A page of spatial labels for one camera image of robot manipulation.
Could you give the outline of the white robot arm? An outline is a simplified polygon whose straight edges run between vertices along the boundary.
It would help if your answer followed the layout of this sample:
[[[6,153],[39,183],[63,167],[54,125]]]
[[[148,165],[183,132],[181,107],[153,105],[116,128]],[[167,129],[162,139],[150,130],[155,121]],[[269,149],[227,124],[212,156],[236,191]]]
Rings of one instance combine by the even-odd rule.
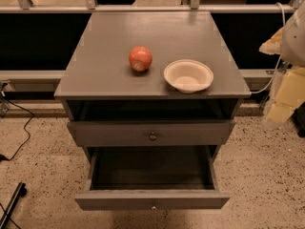
[[[292,65],[287,72],[275,74],[264,110],[265,124],[275,128],[305,103],[305,2],[259,51],[279,54],[283,61]]]

